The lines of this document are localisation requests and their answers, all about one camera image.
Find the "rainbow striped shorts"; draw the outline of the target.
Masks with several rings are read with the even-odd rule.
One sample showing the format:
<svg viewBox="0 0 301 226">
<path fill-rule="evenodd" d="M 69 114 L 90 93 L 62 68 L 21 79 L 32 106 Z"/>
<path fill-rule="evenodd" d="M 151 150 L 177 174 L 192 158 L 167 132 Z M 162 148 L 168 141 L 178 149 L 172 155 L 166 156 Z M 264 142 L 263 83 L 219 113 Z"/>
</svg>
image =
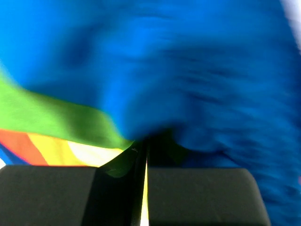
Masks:
<svg viewBox="0 0 301 226">
<path fill-rule="evenodd" d="M 0 128 L 125 150 L 162 134 L 186 167 L 254 176 L 301 223 L 298 0 L 3 0 Z"/>
</svg>

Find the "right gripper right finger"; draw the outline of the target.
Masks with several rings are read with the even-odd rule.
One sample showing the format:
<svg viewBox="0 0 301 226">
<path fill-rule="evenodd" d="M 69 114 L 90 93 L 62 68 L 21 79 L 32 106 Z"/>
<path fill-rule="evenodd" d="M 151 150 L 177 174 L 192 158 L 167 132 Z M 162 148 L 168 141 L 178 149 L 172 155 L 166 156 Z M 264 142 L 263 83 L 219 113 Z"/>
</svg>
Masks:
<svg viewBox="0 0 301 226">
<path fill-rule="evenodd" d="M 180 168 L 167 135 L 147 140 L 151 226 L 268 226 L 253 176 L 245 169 Z"/>
</svg>

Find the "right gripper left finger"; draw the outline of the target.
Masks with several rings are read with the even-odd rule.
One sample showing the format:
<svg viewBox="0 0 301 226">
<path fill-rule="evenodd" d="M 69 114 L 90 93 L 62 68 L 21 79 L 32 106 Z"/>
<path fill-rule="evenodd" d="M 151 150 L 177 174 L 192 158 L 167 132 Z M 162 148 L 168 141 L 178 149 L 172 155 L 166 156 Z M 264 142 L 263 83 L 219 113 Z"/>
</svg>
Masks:
<svg viewBox="0 0 301 226">
<path fill-rule="evenodd" d="M 147 151 L 133 144 L 101 167 L 8 165 L 0 171 L 3 226 L 137 226 Z"/>
</svg>

